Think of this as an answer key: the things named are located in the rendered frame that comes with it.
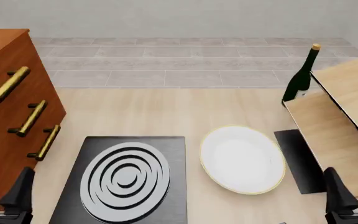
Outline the dark green wine bottle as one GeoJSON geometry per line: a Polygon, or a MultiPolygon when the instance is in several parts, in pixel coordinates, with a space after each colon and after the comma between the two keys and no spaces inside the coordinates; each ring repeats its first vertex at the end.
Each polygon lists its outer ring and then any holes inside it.
{"type": "Polygon", "coordinates": [[[319,44],[313,44],[303,66],[288,82],[287,88],[282,97],[283,106],[285,106],[285,102],[294,100],[298,95],[302,95],[310,88],[311,71],[314,61],[319,54],[320,48],[321,46],[319,44]]]}

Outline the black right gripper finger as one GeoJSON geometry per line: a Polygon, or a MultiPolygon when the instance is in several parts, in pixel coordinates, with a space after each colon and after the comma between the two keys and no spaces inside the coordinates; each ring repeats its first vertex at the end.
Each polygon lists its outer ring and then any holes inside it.
{"type": "Polygon", "coordinates": [[[333,167],[323,172],[326,183],[326,213],[354,213],[358,199],[348,190],[333,167]]]}

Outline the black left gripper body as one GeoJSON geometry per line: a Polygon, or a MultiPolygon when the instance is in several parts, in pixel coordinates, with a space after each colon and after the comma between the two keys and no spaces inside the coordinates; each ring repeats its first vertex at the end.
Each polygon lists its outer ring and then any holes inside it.
{"type": "Polygon", "coordinates": [[[30,224],[33,214],[30,212],[0,211],[0,224],[30,224]]]}

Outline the flat black stove plate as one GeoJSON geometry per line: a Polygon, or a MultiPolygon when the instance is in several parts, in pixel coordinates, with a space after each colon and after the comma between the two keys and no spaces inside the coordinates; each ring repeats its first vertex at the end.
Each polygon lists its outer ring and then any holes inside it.
{"type": "Polygon", "coordinates": [[[185,138],[87,137],[49,224],[188,224],[185,138]]]}

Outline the black microwave oven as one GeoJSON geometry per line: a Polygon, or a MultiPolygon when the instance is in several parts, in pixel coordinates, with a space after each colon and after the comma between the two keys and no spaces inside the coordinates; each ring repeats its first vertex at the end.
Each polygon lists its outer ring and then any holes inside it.
{"type": "Polygon", "coordinates": [[[332,167],[358,199],[358,58],[311,78],[320,89],[283,102],[296,128],[275,132],[276,140],[301,194],[323,197],[332,167]]]}

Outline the wooden cabinet with drawers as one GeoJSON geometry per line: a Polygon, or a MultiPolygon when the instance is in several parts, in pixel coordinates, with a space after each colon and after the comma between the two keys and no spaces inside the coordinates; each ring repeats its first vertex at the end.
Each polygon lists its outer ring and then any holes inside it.
{"type": "Polygon", "coordinates": [[[35,167],[34,158],[44,143],[45,128],[62,122],[66,111],[30,38],[28,29],[0,29],[0,87],[21,67],[29,67],[27,77],[0,103],[0,199],[11,189],[24,167],[35,167]],[[19,128],[32,109],[28,104],[47,100],[47,107],[26,137],[7,132],[19,128]]]}

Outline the white plate with gold rim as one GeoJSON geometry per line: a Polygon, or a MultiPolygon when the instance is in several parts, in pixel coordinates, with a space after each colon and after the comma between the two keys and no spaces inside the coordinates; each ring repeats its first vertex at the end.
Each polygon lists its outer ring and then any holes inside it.
{"type": "Polygon", "coordinates": [[[270,192],[283,180],[286,162],[277,143],[247,126],[223,126],[200,144],[200,162],[219,186],[244,195],[270,192]]]}

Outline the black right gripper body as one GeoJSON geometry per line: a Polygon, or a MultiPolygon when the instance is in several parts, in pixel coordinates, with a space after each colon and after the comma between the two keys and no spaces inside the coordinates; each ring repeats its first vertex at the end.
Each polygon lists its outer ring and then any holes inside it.
{"type": "Polygon", "coordinates": [[[336,212],[328,212],[325,214],[328,224],[358,224],[358,213],[354,214],[337,214],[336,212]]]}

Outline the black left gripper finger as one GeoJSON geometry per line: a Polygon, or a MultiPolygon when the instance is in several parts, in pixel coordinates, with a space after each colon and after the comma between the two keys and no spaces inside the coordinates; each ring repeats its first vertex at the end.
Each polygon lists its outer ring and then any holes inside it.
{"type": "Polygon", "coordinates": [[[24,167],[11,189],[0,199],[5,215],[18,215],[21,212],[32,213],[32,186],[35,171],[24,167]]]}

